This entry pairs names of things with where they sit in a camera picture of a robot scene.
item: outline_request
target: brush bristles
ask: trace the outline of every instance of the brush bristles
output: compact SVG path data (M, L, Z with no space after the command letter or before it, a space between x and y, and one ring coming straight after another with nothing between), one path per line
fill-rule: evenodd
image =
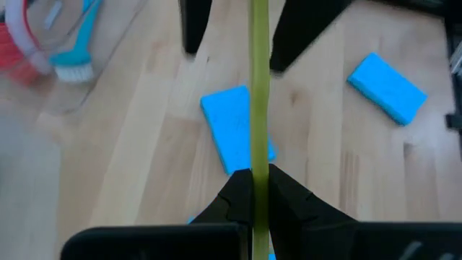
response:
M81 66L57 66L55 67L59 80L69 83L88 82L93 79L95 74L91 64Z

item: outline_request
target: blue sponge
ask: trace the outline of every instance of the blue sponge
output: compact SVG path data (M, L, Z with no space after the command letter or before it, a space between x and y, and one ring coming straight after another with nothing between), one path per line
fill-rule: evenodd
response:
M250 168L250 95L247 87L234 87L201 98L225 172ZM268 141L268 160L276 157Z
M366 98L379 105L396 123L407 125L427 95L371 53L348 78Z

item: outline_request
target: blue brush handle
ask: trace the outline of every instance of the blue brush handle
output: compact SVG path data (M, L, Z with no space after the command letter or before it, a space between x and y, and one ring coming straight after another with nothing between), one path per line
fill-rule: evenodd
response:
M82 14L84 14L92 5L93 0L82 0Z
M92 38L93 25L96 20L98 9L100 8L102 0L96 0L93 4L93 8L88 11L87 16L80 27L79 34L77 35L77 40L74 46L75 49L87 50L90 39Z

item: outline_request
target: green stick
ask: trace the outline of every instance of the green stick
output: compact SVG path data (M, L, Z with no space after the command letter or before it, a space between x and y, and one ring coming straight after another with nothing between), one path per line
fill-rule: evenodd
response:
M268 134L269 11L268 0L250 0L250 150L255 194L253 259L267 260L268 226Z

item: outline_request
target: scrub brush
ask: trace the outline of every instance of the scrub brush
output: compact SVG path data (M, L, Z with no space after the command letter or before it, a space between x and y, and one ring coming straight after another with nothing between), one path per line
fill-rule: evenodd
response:
M0 15L0 71L22 85L32 85L52 69L27 21L32 2L6 0L5 13Z
M88 15L80 27L74 48L50 57L50 63L55 67L58 78L63 82L88 82L95 76L88 45L101 2L102 0L96 0L91 10L88 11Z

